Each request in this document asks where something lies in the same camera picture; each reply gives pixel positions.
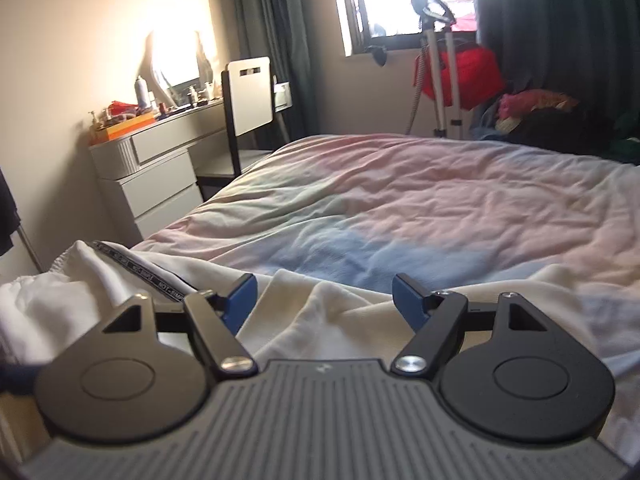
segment pile of clothes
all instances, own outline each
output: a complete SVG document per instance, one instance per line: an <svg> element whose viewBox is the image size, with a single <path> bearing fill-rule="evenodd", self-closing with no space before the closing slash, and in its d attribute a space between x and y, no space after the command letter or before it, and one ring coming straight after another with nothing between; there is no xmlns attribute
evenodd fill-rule
<svg viewBox="0 0 640 480"><path fill-rule="evenodd" d="M501 96L482 115L472 135L640 164L640 110L614 122L571 96L549 90Z"/></svg>

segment dark clothing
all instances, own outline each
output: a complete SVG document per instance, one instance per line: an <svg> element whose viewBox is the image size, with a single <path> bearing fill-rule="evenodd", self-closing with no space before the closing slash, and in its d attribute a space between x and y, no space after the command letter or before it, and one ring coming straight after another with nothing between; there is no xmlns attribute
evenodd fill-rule
<svg viewBox="0 0 640 480"><path fill-rule="evenodd" d="M20 217L14 197L4 180L2 170L0 170L0 256L14 246L11 242L11 235L15 233L19 225Z"/></svg>
<svg viewBox="0 0 640 480"><path fill-rule="evenodd" d="M575 155L599 155L612 139L613 122L583 105L571 112L556 108L533 110L506 136L514 144Z"/></svg>

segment desk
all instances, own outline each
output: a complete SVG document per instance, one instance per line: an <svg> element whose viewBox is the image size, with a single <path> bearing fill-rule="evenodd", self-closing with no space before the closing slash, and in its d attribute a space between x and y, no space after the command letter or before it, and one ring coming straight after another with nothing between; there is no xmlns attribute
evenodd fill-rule
<svg viewBox="0 0 640 480"><path fill-rule="evenodd" d="M288 89L285 94L278 112L291 106ZM90 152L100 191L128 246L202 204L198 176L233 179L222 100L91 146ZM243 171L269 153L240 150Z"/></svg>

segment window frame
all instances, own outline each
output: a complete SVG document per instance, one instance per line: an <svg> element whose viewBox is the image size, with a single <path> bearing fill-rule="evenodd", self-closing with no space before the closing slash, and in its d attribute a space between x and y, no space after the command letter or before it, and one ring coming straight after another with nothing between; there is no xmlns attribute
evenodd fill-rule
<svg viewBox="0 0 640 480"><path fill-rule="evenodd" d="M376 36L371 37L369 27L369 17L367 15L367 6L364 0L344 0L347 10L347 22L349 34L351 37L351 49L353 54L364 54L367 47L383 46L387 50L405 50L410 48L420 48L421 32L414 34L396 34L394 36ZM362 30L358 21L358 12L362 21ZM455 38L460 40L475 42L476 32L454 32ZM444 36L442 32L437 33L438 39Z"/></svg>

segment metal bolt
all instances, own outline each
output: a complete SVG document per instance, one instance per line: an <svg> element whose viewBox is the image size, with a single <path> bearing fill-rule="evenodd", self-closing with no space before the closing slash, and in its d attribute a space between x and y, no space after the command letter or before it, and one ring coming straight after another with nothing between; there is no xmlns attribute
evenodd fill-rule
<svg viewBox="0 0 640 480"><path fill-rule="evenodd" d="M396 361L396 368L410 374L421 372L427 367L427 361L417 355L403 355Z"/></svg>
<svg viewBox="0 0 640 480"><path fill-rule="evenodd" d="M248 372L254 366L254 362L248 357L235 355L222 359L220 368L225 372Z"/></svg>

